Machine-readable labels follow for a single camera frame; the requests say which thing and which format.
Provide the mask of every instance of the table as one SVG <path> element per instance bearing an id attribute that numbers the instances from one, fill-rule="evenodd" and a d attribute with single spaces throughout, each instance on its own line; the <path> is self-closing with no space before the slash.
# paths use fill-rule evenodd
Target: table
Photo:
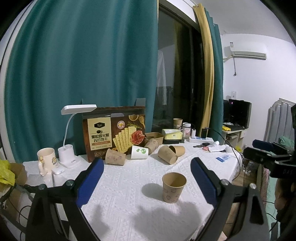
<path id="1" fill-rule="evenodd" d="M 220 179 L 230 182 L 238 162 L 235 157 L 231 157 L 222 163 L 216 157 L 225 153 L 204 152 L 200 148 L 193 148 L 196 143 L 185 141 L 179 145 L 183 145 L 186 152 L 173 165 L 158 157 L 157 152 L 161 146 L 148 159 L 131 160 L 127 155 L 124 166 L 105 165 L 104 173 L 89 202 L 81 208 L 102 241 L 181 241 L 197 236 L 213 207 L 206 203 L 191 174 L 192 158 L 198 156 Z M 81 161 L 76 167 L 54 176 L 55 185 L 61 185 L 67 179 L 75 179 L 89 165 Z M 39 175 L 37 161 L 24 162 L 24 166 L 29 174 L 29 185 L 38 185 L 43 180 L 43 183 L 52 186 L 51 175 Z M 187 178 L 187 184 L 178 202 L 174 204 L 162 200 L 162 176 L 168 172 L 179 172 Z M 28 203 L 20 202 L 19 209 L 24 205 Z"/>

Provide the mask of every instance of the desk lamp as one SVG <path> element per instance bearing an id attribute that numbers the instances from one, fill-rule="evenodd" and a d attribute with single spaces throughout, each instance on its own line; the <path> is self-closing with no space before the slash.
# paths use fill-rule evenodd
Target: desk lamp
<path id="1" fill-rule="evenodd" d="M 94 109 L 96 109 L 95 104 L 78 104 L 78 105 L 66 105 L 61 110 L 62 115 L 72 114 L 66 125 L 66 132 L 65 132 L 63 146 L 58 149 L 59 162 L 61 165 L 63 165 L 66 168 L 72 168 L 76 166 L 81 160 L 80 157 L 74 154 L 74 149 L 71 144 L 65 145 L 69 122 L 75 114 L 91 112 Z"/>

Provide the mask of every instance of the plastic jar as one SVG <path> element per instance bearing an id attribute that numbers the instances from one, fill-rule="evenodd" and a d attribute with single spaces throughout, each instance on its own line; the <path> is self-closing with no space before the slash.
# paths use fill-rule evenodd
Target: plastic jar
<path id="1" fill-rule="evenodd" d="M 189 138 L 191 134 L 191 124 L 190 123 L 183 123 L 182 124 L 182 132 L 183 138 Z"/>

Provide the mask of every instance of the air conditioner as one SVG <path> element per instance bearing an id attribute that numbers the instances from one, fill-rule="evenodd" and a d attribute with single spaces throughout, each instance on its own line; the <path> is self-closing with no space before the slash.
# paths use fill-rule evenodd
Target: air conditioner
<path id="1" fill-rule="evenodd" d="M 258 42 L 230 42 L 234 57 L 266 59 L 266 46 Z"/>

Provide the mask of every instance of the mug handle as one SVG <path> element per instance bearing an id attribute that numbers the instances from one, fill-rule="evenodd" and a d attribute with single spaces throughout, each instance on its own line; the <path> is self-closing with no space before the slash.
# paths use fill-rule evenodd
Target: mug handle
<path id="1" fill-rule="evenodd" d="M 43 168 L 43 163 L 41 162 L 42 160 L 43 160 L 43 156 L 40 156 L 38 160 L 38 168 L 39 168 L 40 175 L 44 176 L 47 173 L 47 169 Z"/>

